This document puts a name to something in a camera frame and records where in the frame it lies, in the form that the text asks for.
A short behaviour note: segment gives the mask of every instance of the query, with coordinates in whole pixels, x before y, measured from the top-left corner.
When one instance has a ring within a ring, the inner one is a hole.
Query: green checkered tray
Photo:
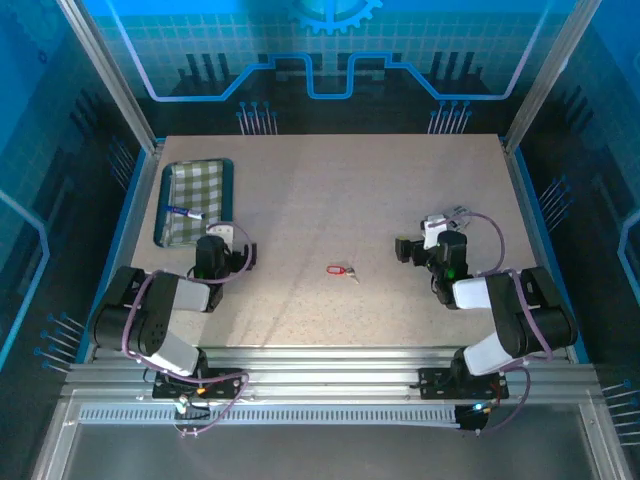
[[[195,220],[168,212],[167,205],[204,213]],[[161,247],[194,245],[207,225],[233,217],[233,163],[226,158],[167,165],[162,171],[154,242]]]

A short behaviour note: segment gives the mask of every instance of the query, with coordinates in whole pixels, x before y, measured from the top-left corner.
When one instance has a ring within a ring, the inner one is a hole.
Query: aluminum frame
[[[567,66],[600,3],[602,0],[579,0],[567,17],[505,136],[508,154],[513,154],[522,142],[556,80]]]
[[[93,18],[82,2],[75,0],[56,1],[136,139],[148,154],[153,154],[156,148],[156,136],[122,72],[102,40]]]
[[[420,400],[418,391],[411,385],[417,382],[418,368],[448,366],[455,350],[205,348],[211,366],[242,367],[250,375],[249,386],[234,407],[237,414],[225,423],[363,424],[366,421],[365,424],[445,428],[456,426],[451,423],[449,408],[475,402]],[[600,478],[631,479],[592,365],[572,364],[564,350],[556,355],[551,363],[529,365],[532,388],[528,405],[579,405]],[[152,384],[145,382],[144,372],[143,366],[121,354],[101,349],[94,352],[91,363],[74,365],[67,375],[62,399],[32,478],[62,478],[79,424],[173,423],[170,413],[174,403],[151,398]],[[511,397],[504,403],[517,403],[524,391],[524,377],[511,372],[507,373],[507,381]],[[223,403],[208,402],[214,412],[219,411]],[[329,413],[322,418],[311,418],[309,412],[317,409]],[[370,413],[363,417],[358,416],[358,412]],[[442,420],[434,423],[434,418]]]

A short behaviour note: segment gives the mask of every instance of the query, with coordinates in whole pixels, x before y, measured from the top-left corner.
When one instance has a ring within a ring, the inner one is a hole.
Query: glass wall
[[[161,136],[504,134],[574,5],[85,3]]]
[[[55,1],[0,0],[0,64],[0,478],[28,478],[139,147]]]
[[[639,3],[603,0],[522,144],[587,352],[605,386],[628,378],[633,388],[640,382],[638,18]],[[627,418],[632,425],[620,433],[637,430],[637,416]]]

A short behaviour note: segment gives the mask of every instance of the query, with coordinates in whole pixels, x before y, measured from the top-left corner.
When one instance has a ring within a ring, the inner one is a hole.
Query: cable
[[[529,310],[529,305],[527,304],[527,300],[524,296],[524,291],[522,290],[522,282],[520,282],[520,277],[518,275],[518,272],[516,272],[513,268],[507,268],[504,270],[504,273],[508,273],[509,275],[511,275],[513,282],[516,284],[516,293],[518,294],[518,300],[520,301],[520,306],[522,307],[524,316],[527,319],[527,323],[529,324],[529,327],[531,328],[531,331],[535,335],[536,339],[538,339],[538,342],[540,343],[540,346],[544,350],[544,353],[547,354],[547,359],[546,359],[547,362],[550,362],[551,360],[553,360],[553,351],[551,350],[551,347],[545,340],[544,335],[542,335],[542,332],[538,328],[536,321],[533,319],[533,315],[531,315],[531,311]]]
[[[509,372],[514,372],[514,371],[522,371],[522,372],[524,372],[525,376],[527,377],[527,384],[526,384],[526,386],[524,388],[524,394],[522,395],[522,398],[520,399],[520,402],[516,406],[515,410],[513,412],[511,412],[511,414],[509,414],[509,416],[507,418],[505,418],[499,424],[494,425],[493,427],[489,427],[489,428],[483,429],[482,430],[482,435],[486,435],[488,433],[490,434],[490,433],[496,432],[496,431],[500,430],[502,427],[504,427],[505,425],[507,425],[511,420],[513,420],[516,417],[516,415],[518,415],[518,413],[520,413],[520,410],[522,410],[522,407],[524,407],[524,404],[527,401],[527,398],[529,398],[529,391],[531,390],[531,374],[529,373],[529,370],[527,370],[524,367],[513,367],[512,369],[510,369],[508,371]],[[476,436],[480,436],[480,430],[476,430]]]
[[[251,258],[253,256],[253,244],[252,244],[251,239],[249,238],[249,235],[247,234],[247,232],[245,232],[240,226],[236,225],[233,222],[218,222],[218,223],[216,223],[216,225],[229,225],[229,226],[232,226],[232,227],[237,228],[238,230],[240,230],[240,232],[242,232],[242,234],[245,236],[245,238],[246,238],[246,240],[247,240],[249,245],[248,245],[248,252],[247,252],[247,260],[245,261],[245,263],[242,266],[242,268],[240,270],[238,270],[235,274],[229,275],[228,277],[224,277],[224,278],[220,278],[220,279],[208,280],[208,279],[195,279],[195,278],[187,278],[187,277],[179,276],[180,278],[188,280],[190,282],[195,282],[195,283],[204,283],[204,284],[210,284],[210,285],[220,285],[220,284],[223,284],[223,283],[228,283],[230,281],[236,280],[237,278],[242,276],[242,274],[247,270],[247,268],[249,268],[249,265],[251,264]],[[225,409],[222,411],[222,413],[220,413],[220,415],[218,415],[218,417],[215,420],[213,420],[211,423],[209,423],[205,427],[202,427],[202,428],[199,428],[199,429],[194,428],[192,431],[188,431],[185,428],[182,431],[182,435],[183,436],[185,436],[185,435],[197,436],[198,434],[206,432],[211,427],[213,427],[215,424],[217,424],[227,414],[227,412],[229,410],[231,410],[231,407],[242,396],[242,393],[244,392],[244,389],[246,388],[247,384],[249,383],[249,375],[246,372],[237,372],[237,373],[231,373],[229,375],[222,375],[222,376],[219,376],[219,377],[197,378],[197,379],[195,379],[195,378],[186,377],[186,376],[183,376],[183,375],[178,375],[176,373],[170,372],[170,371],[168,371],[166,369],[163,369],[162,367],[159,367],[158,365],[154,364],[153,362],[150,362],[149,360],[144,358],[142,355],[137,354],[137,353],[131,353],[129,351],[129,337],[131,336],[131,329],[133,327],[133,319],[135,318],[135,314],[137,313],[138,308],[140,307],[140,303],[142,303],[142,298],[144,297],[144,294],[146,293],[147,289],[149,288],[149,285],[151,285],[151,282],[153,281],[153,279],[160,273],[163,273],[163,271],[162,270],[156,270],[155,272],[147,275],[147,278],[145,278],[144,281],[142,282],[142,285],[140,285],[140,289],[138,290],[138,293],[136,294],[136,297],[133,300],[133,303],[131,304],[131,308],[129,309],[129,314],[127,315],[127,320],[125,321],[124,328],[123,328],[123,331],[122,331],[122,342],[121,342],[121,345],[120,345],[124,355],[127,358],[130,358],[131,360],[135,360],[136,362],[141,363],[142,365],[146,366],[147,368],[149,368],[151,370],[162,372],[163,374],[168,375],[171,378],[175,378],[176,380],[181,380],[181,381],[186,382],[186,383],[194,383],[194,384],[208,383],[208,384],[214,384],[214,383],[224,382],[224,381],[227,381],[227,380],[233,380],[233,379],[236,379],[236,378],[241,379],[240,381],[242,382],[242,386],[238,390],[238,393],[236,394],[236,396],[233,398],[233,400],[231,400],[227,404]]]
[[[442,225],[446,225],[447,223],[451,222],[451,221],[455,221],[458,220],[462,217],[478,217],[478,218],[482,218],[484,220],[486,220],[487,222],[489,222],[491,225],[493,225],[493,228],[496,229],[496,232],[498,233],[498,237],[500,238],[500,259],[498,260],[498,263],[496,264],[495,267],[486,270],[484,272],[480,272],[478,275],[476,275],[477,277],[486,277],[487,275],[492,275],[494,273],[497,273],[498,270],[500,269],[500,267],[502,266],[502,262],[504,262],[504,255],[505,255],[505,245],[504,245],[504,235],[502,234],[502,230],[500,230],[500,227],[498,226],[498,224],[491,218],[488,217],[487,215],[484,215],[482,213],[476,213],[476,212],[467,212],[467,213],[460,213],[458,215],[454,215],[453,217],[449,217],[445,220],[442,220],[440,222],[436,222],[436,223],[431,223],[428,225],[428,228],[436,228],[436,227],[440,227]]]

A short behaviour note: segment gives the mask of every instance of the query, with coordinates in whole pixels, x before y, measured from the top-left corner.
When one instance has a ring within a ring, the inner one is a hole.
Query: gear logo
[[[381,6],[382,0],[291,0],[289,20],[298,20],[300,27],[311,27],[316,34],[347,33],[347,27],[360,28],[360,21],[373,18],[371,11]]]

